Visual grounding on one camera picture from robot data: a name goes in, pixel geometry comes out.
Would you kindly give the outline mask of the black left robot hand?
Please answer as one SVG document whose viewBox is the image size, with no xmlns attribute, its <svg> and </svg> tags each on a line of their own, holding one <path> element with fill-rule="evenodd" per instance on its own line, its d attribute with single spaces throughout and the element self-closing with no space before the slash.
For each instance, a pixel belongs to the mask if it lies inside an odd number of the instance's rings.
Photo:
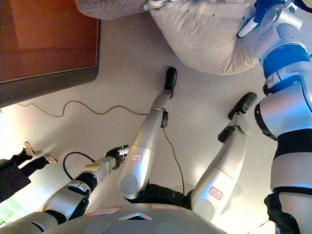
<svg viewBox="0 0 312 234">
<path fill-rule="evenodd" d="M 129 145 L 122 145 L 107 151 L 105 153 L 105 157 L 113 157 L 116 160 L 116 163 L 113 167 L 113 170 L 116 170 L 120 167 L 121 164 L 125 162 L 128 152 Z"/>
</svg>

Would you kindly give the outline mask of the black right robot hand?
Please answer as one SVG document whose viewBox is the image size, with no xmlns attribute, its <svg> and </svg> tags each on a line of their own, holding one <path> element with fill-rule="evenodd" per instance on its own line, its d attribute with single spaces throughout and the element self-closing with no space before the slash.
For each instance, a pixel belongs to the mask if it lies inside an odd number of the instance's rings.
<svg viewBox="0 0 312 234">
<path fill-rule="evenodd" d="M 273 6 L 284 5 L 285 0 L 257 0 L 254 4 L 255 13 L 249 19 L 249 21 L 241 28 L 237 33 L 238 38 L 245 37 L 249 32 L 251 32 L 258 24 L 261 23 L 266 12 Z"/>
</svg>

